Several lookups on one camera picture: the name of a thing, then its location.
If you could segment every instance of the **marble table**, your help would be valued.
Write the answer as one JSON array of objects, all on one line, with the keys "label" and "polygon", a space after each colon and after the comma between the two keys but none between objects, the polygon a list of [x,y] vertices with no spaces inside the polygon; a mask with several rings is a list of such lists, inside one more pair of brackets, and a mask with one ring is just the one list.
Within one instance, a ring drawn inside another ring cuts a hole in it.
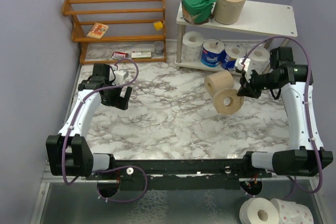
[{"label": "marble table", "polygon": [[[87,60],[106,59],[114,50],[134,47],[90,44]],[[201,159],[286,150],[289,134],[281,99],[275,101],[264,92],[259,99],[245,98],[234,115],[220,115],[204,88],[204,77],[213,72],[177,71],[176,42],[168,42],[167,55],[167,63],[138,64],[140,73],[131,86],[128,110],[98,107],[86,138],[93,153],[112,153],[117,159]],[[119,67],[134,76],[133,65]],[[78,83],[87,79],[92,69],[93,65],[82,66]],[[239,88],[239,77],[234,78],[235,88]]]}]

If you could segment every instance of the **wooden rack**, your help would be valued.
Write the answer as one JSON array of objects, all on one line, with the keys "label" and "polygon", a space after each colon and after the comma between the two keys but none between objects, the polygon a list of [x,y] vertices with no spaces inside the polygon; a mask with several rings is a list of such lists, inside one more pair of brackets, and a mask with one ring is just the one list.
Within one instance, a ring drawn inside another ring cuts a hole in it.
[{"label": "wooden rack", "polygon": [[[116,10],[74,10],[72,4],[90,4],[90,3],[115,3],[115,2],[148,2],[148,1],[162,1],[162,8],[152,9],[116,9]],[[95,20],[88,22],[80,22],[77,15],[85,14],[117,14],[117,13],[162,13],[162,19],[136,19],[136,20]],[[92,60],[86,61],[86,53],[89,43],[102,42],[135,42],[135,41],[163,41],[164,43],[164,57],[157,59],[135,59],[135,62],[166,62],[166,25],[165,25],[165,0],[64,0],[62,7],[63,16],[71,16],[73,22],[73,30],[71,39],[73,42],[81,44],[80,64],[93,63],[115,63],[116,60]],[[119,36],[119,37],[105,37],[101,39],[88,38],[83,31],[82,26],[93,25],[94,23],[102,23],[106,25],[114,24],[143,24],[161,21],[163,24],[162,35],[145,35],[145,36]]]}]

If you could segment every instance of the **brown paper roll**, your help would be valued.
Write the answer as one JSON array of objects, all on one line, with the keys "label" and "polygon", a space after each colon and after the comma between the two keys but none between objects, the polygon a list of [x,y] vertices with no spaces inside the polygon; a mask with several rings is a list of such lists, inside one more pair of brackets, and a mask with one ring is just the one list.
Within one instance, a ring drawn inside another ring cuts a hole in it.
[{"label": "brown paper roll", "polygon": [[236,89],[222,89],[214,95],[214,107],[219,114],[232,115],[236,113],[244,103],[244,97],[237,96]]},{"label": "brown paper roll", "polygon": [[214,18],[224,25],[237,22],[246,0],[217,0]]},{"label": "brown paper roll", "polygon": [[221,89],[230,89],[234,85],[233,77],[227,70],[211,74],[204,78],[206,91],[213,97]]}]

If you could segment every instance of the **toilet paper roll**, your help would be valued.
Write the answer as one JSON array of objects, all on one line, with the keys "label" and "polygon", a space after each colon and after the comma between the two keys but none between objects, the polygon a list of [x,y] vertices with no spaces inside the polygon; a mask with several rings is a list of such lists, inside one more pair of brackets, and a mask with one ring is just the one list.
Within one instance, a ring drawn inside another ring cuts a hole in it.
[{"label": "toilet paper roll", "polygon": [[232,115],[236,113],[244,103],[244,97],[237,96],[236,89],[222,89],[214,95],[213,104],[219,114]]},{"label": "toilet paper roll", "polygon": [[242,224],[278,224],[279,214],[275,206],[264,198],[246,201],[240,208]]},{"label": "toilet paper roll", "polygon": [[214,18],[217,22],[231,25],[237,22],[246,0],[217,0]]},{"label": "toilet paper roll", "polygon": [[237,43],[229,43],[225,47],[222,68],[234,71],[234,66],[238,58],[246,56],[246,48]]},{"label": "toilet paper roll", "polygon": [[207,39],[203,44],[201,62],[208,67],[216,67],[224,56],[225,44],[218,39]]},{"label": "toilet paper roll", "polygon": [[230,89],[233,85],[233,77],[227,70],[211,74],[204,78],[205,89],[212,97],[219,90]]},{"label": "toilet paper roll", "polygon": [[272,199],[271,203],[279,212],[279,223],[314,223],[313,216],[308,207],[295,202],[284,201],[280,199]]},{"label": "toilet paper roll", "polygon": [[251,60],[252,69],[256,70],[258,74],[262,74],[269,63],[269,52],[264,47],[257,47],[248,56]]},{"label": "toilet paper roll", "polygon": [[182,55],[186,61],[197,61],[201,58],[204,38],[196,31],[190,31],[183,36]]}]

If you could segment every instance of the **shelf bottom board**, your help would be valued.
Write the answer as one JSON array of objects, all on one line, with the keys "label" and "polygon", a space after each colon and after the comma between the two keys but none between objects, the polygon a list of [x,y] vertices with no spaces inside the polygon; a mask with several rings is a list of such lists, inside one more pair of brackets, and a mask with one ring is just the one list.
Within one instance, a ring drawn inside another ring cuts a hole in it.
[{"label": "shelf bottom board", "polygon": [[[175,64],[176,64],[177,67],[194,68],[194,69],[201,69],[201,70],[214,71],[214,72],[219,72],[219,71],[224,70],[224,68],[222,68],[221,65],[218,65],[217,67],[211,68],[211,67],[208,67],[208,66],[204,65],[200,61],[185,61],[185,62],[181,62],[181,63],[177,63],[175,61]],[[230,72],[230,73],[240,76],[240,73],[236,73],[236,72]]]}]

